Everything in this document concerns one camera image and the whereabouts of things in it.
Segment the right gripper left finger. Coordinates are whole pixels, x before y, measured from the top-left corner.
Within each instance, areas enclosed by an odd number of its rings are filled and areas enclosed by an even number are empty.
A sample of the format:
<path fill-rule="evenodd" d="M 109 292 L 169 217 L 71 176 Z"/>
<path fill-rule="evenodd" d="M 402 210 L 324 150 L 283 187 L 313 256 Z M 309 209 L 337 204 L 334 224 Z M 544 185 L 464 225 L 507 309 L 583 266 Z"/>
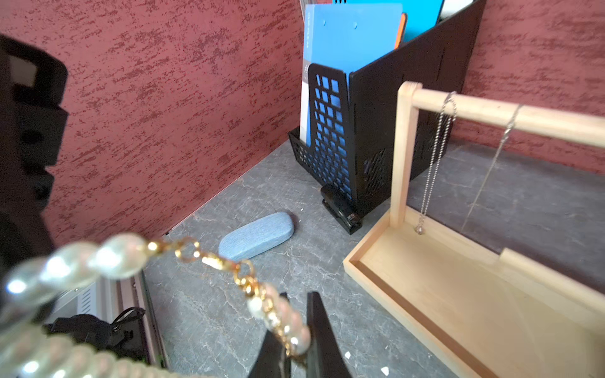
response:
<path fill-rule="evenodd" d="M 281 293 L 275 302 L 274 310 L 269 311 L 269 326 L 249 378 L 288 378 L 291 377 L 291 345 L 286 329 L 291 320 L 291 310 L 287 294 Z"/>

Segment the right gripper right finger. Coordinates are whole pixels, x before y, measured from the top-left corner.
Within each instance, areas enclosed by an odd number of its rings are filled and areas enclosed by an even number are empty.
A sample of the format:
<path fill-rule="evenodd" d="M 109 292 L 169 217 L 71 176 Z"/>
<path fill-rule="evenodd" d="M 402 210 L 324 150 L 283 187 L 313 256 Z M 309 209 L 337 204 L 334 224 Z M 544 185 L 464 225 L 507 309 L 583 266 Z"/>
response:
<path fill-rule="evenodd" d="M 307 325 L 311 343 L 306 353 L 306 378 L 352 378 L 340 353 L 321 295 L 316 291 L 307 293 Z"/>

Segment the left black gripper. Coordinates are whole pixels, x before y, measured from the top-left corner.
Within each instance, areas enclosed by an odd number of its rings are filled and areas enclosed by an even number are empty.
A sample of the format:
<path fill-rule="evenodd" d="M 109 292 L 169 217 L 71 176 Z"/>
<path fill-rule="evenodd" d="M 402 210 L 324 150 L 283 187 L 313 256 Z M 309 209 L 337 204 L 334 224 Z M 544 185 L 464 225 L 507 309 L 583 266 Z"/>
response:
<path fill-rule="evenodd" d="M 57 58 L 1 37 L 1 273 L 54 247 L 42 217 L 55 178 L 68 70 Z"/>

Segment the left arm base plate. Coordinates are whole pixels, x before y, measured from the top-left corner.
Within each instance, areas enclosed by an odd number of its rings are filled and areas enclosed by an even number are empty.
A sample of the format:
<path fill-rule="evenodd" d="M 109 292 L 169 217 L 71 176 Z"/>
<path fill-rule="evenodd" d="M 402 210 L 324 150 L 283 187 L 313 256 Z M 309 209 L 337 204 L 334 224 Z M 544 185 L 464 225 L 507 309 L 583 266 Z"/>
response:
<path fill-rule="evenodd" d="M 129 307 L 108 323 L 90 314 L 57 318 L 43 326 L 47 334 L 65 334 L 76 343 L 87 343 L 96 351 L 111 351 L 118 358 L 149 362 L 143 318 L 146 310 Z"/>

